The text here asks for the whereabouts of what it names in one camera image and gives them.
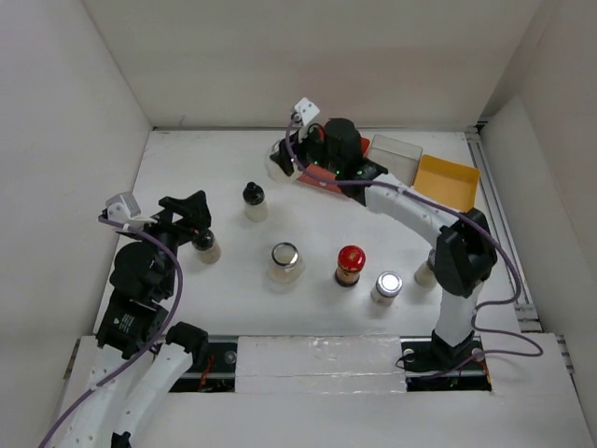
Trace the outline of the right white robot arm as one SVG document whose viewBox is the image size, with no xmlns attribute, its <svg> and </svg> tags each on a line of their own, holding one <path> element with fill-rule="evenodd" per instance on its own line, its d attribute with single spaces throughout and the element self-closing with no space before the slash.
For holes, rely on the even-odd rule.
<svg viewBox="0 0 597 448">
<path fill-rule="evenodd" d="M 269 155 L 281 176 L 296 179 L 312 165 L 332 174 L 329 184 L 370 212 L 386 215 L 431 245 L 432 274 L 441 288 L 438 321 L 429 348 L 412 360 L 416 371 L 452 369 L 470 357 L 479 294 L 497 262 L 485 215 L 457 212 L 406 186 L 365 157 L 361 135 L 348 119 L 325 126 L 293 114 Z"/>
</svg>

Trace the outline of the black-capped white bottle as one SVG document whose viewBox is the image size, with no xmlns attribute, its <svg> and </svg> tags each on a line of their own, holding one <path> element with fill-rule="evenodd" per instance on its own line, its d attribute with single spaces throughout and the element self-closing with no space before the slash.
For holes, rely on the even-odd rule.
<svg viewBox="0 0 597 448">
<path fill-rule="evenodd" d="M 262 222 L 268 217 L 264 189 L 257 183 L 248 182 L 243 189 L 244 212 L 253 222 Z"/>
</svg>

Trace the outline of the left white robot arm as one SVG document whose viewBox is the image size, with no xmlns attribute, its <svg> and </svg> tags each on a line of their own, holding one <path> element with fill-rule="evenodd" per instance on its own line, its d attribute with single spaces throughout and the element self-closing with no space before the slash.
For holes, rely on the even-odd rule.
<svg viewBox="0 0 597 448">
<path fill-rule="evenodd" d="M 166 196 L 159 206 L 146 216 L 125 192 L 107 200 L 98 217 L 130 242 L 114 258 L 87 388 L 48 430 L 43 447 L 62 424 L 68 427 L 61 447 L 132 446 L 181 375 L 207 361 L 207 332 L 173 322 L 183 293 L 178 249 L 210 229 L 206 194 Z"/>
</svg>

